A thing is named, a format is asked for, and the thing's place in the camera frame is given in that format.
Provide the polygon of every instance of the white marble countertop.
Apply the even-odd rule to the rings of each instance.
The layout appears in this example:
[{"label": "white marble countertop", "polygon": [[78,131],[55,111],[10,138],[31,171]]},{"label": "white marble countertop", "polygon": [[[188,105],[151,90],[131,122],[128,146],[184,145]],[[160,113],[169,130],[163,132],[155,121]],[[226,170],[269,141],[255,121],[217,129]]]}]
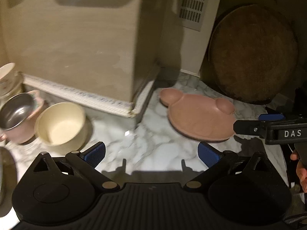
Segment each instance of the white marble countertop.
[{"label": "white marble countertop", "polygon": [[[203,94],[213,98],[223,97],[204,83],[198,82],[195,77],[184,73],[179,75],[174,87],[190,94]],[[123,182],[185,183],[197,176],[200,171],[207,169],[197,156],[199,141],[182,136],[170,125],[167,119],[167,108],[158,99],[159,91],[160,88],[154,91],[143,120],[135,131],[125,128],[113,118],[100,119],[95,114],[88,115],[93,131],[90,141],[83,149],[103,141],[106,144],[106,157],[96,169],[119,184]],[[264,106],[230,100],[234,103],[237,119],[256,120],[260,114],[265,113]],[[240,138],[249,140],[252,137],[240,135]],[[212,146],[220,151],[232,150],[237,153],[241,151],[241,143],[236,142],[233,137]],[[59,156],[58,153],[44,146],[39,139],[27,145],[15,145],[9,142],[4,148],[2,153],[7,156],[4,159],[5,166],[16,166],[17,181],[41,151],[48,151],[51,156]],[[268,158],[287,183],[286,166],[280,146],[264,145],[264,148]],[[12,181],[7,185],[8,191],[11,191],[16,184],[14,185]],[[0,230],[11,229],[18,223],[18,218],[13,209],[3,216],[4,209],[1,207]]]}]

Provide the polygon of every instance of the wall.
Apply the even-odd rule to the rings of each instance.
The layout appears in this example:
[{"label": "wall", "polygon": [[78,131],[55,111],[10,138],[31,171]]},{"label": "wall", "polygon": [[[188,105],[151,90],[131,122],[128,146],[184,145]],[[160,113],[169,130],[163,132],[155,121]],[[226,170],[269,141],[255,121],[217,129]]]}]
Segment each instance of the wall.
[{"label": "wall", "polygon": [[0,23],[0,66],[9,63],[9,57],[7,56],[7,49],[3,39],[3,31]]},{"label": "wall", "polygon": [[210,39],[220,0],[206,0],[201,31],[177,24],[181,0],[168,0],[165,12],[159,61],[164,67],[183,69],[198,75]]},{"label": "wall", "polygon": [[144,58],[147,68],[135,67],[142,4],[143,0],[1,0],[8,57],[27,74],[132,101],[154,64]]},{"label": "wall", "polygon": [[298,66],[281,93],[294,99],[295,88],[307,78],[307,0],[221,0],[217,17],[243,3],[258,3],[275,9],[282,13],[291,24],[298,40]]}]

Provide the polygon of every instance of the air vent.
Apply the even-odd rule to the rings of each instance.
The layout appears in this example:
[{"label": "air vent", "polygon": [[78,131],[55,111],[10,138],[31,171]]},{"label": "air vent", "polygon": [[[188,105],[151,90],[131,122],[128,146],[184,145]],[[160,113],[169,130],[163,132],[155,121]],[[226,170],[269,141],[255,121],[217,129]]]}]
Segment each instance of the air vent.
[{"label": "air vent", "polygon": [[181,0],[178,12],[179,24],[197,31],[201,30],[207,0]]}]

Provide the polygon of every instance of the finger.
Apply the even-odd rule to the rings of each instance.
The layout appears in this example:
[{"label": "finger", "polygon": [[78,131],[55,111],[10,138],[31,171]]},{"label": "finger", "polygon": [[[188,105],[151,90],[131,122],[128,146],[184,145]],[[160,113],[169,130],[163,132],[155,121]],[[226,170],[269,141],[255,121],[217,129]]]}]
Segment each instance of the finger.
[{"label": "finger", "polygon": [[303,189],[304,193],[307,193],[307,179],[305,179],[304,181],[300,182],[300,185],[302,186],[302,189]]},{"label": "finger", "polygon": [[300,159],[300,156],[299,156],[299,154],[297,153],[297,151],[294,150],[293,153],[291,154],[290,158],[291,158],[291,160],[295,161],[295,160]]},{"label": "finger", "polygon": [[300,181],[303,182],[306,179],[307,176],[307,170],[305,169],[302,161],[300,160],[296,167],[296,174],[298,178],[300,178]]}]

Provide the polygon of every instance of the round wooden cutting board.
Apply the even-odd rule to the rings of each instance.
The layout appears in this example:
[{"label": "round wooden cutting board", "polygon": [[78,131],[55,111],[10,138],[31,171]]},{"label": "round wooden cutting board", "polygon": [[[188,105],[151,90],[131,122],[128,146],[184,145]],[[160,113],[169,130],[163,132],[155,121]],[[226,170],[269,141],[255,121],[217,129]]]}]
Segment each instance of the round wooden cutting board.
[{"label": "round wooden cutting board", "polygon": [[218,23],[208,53],[219,88],[247,103],[272,99],[298,58],[286,18],[255,4],[233,10]]}]

